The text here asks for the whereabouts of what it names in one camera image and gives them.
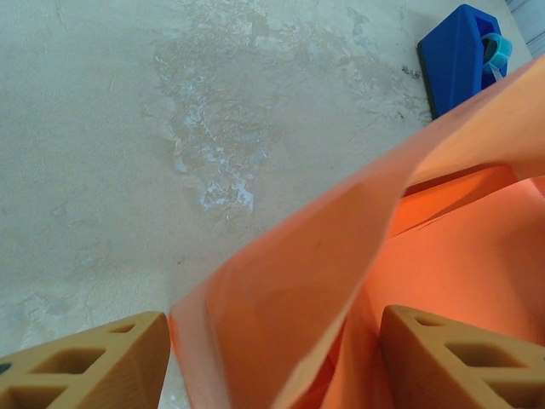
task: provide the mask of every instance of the gray floor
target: gray floor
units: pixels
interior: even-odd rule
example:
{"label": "gray floor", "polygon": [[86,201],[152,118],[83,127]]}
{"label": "gray floor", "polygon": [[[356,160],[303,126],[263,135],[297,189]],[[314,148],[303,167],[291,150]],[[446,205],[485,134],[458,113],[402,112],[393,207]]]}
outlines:
{"label": "gray floor", "polygon": [[[503,0],[510,70],[530,59]],[[457,1],[28,0],[0,14],[0,355],[167,312],[430,121]],[[169,369],[162,408],[187,407]]]}

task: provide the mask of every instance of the orange bag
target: orange bag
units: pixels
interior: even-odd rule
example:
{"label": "orange bag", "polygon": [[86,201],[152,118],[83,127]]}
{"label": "orange bag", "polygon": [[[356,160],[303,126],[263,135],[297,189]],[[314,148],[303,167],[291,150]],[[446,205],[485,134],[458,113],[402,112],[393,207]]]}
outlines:
{"label": "orange bag", "polygon": [[540,59],[479,93],[178,302],[193,407],[393,407],[388,304],[544,344],[543,78]]}

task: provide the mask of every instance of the orange 3d printed part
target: orange 3d printed part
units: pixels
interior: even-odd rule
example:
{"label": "orange 3d printed part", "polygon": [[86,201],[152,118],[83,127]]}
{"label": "orange 3d printed part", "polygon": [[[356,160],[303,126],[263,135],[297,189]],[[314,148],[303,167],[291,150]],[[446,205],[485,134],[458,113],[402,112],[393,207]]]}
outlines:
{"label": "orange 3d printed part", "polygon": [[169,361],[162,313],[143,313],[0,358],[2,409],[156,409]]}
{"label": "orange 3d printed part", "polygon": [[397,409],[545,407],[545,348],[388,306],[381,349]]}
{"label": "orange 3d printed part", "polygon": [[402,304],[545,340],[545,60],[507,76],[235,254],[169,316],[196,408],[393,407]]}

